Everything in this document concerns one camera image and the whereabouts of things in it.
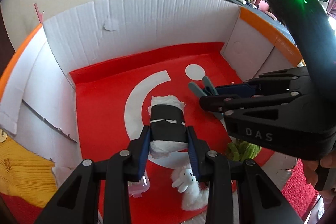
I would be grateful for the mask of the white plush rabbit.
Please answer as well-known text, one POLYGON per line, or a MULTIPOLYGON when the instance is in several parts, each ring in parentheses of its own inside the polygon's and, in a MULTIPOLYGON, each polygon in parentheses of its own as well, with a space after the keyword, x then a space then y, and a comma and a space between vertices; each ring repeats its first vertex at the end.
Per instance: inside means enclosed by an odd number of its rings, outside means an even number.
POLYGON ((204 209, 209 200, 209 188, 200 186, 193 174, 191 165, 185 165, 173 170, 171 187, 182 194, 182 209, 196 211, 204 209))

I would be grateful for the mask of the orange cardboard box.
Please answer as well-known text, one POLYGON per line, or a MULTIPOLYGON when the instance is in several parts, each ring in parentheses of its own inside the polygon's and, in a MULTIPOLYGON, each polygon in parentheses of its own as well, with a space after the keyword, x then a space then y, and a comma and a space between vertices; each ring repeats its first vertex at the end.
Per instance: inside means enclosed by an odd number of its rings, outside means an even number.
POLYGON ((188 88, 296 67, 265 15, 223 0, 97 0, 39 24, 1 75, 1 197, 33 223, 83 159, 125 149, 154 98, 175 97, 199 138, 224 152, 225 124, 188 88))

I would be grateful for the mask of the blue-covered side table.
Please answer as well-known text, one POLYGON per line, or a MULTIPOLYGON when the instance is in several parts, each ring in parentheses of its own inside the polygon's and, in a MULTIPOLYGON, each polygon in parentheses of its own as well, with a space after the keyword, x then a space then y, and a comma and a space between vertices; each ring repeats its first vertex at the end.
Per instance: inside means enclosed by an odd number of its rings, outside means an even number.
POLYGON ((267 21, 269 24, 271 24, 272 26, 274 26, 274 28, 276 28, 278 31, 280 31, 288 40, 291 41, 292 44, 296 45, 294 39, 292 38, 291 34, 289 33, 288 29, 286 28, 286 26, 284 26, 283 24, 281 24, 278 20, 274 20, 272 19, 269 15, 267 15, 266 13, 255 9, 249 5, 243 5, 241 2, 237 1, 237 0, 224 0, 230 3, 234 3, 236 5, 239 6, 243 6, 246 9, 254 12, 256 15, 258 15, 260 18, 264 19, 265 21, 267 21))

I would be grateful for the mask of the teal clothes peg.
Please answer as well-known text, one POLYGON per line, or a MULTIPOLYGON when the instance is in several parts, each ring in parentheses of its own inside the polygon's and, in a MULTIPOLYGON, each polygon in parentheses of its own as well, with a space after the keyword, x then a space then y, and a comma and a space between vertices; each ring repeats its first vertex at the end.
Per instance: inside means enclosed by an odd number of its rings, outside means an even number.
POLYGON ((201 98, 202 96, 218 96, 218 92, 214 87, 213 83, 211 82, 208 76, 202 77, 202 83, 204 88, 201 89, 196 83, 189 82, 188 88, 189 90, 197 97, 201 98))

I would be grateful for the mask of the red knitted table cloth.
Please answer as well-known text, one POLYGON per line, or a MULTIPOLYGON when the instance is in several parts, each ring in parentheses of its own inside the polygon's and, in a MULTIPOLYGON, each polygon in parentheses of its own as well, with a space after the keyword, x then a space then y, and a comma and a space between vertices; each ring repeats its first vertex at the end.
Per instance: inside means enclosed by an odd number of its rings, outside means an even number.
MULTIPOLYGON (((56 181, 51 167, 49 161, 39 158, 1 158, 1 199, 17 223, 34 223, 43 206, 56 192, 56 181)), ((298 215, 306 218, 318 193, 311 185, 306 184, 302 162, 297 162, 282 193, 298 215)))

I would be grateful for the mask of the green yarn scrunchie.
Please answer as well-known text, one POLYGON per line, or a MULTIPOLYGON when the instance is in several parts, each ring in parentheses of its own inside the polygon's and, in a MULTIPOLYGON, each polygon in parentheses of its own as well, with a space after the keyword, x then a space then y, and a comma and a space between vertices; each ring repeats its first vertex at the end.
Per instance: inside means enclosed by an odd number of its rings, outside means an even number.
POLYGON ((246 159, 254 159, 260 151, 260 146, 239 140, 237 143, 228 143, 226 157, 232 161, 243 162, 246 159))

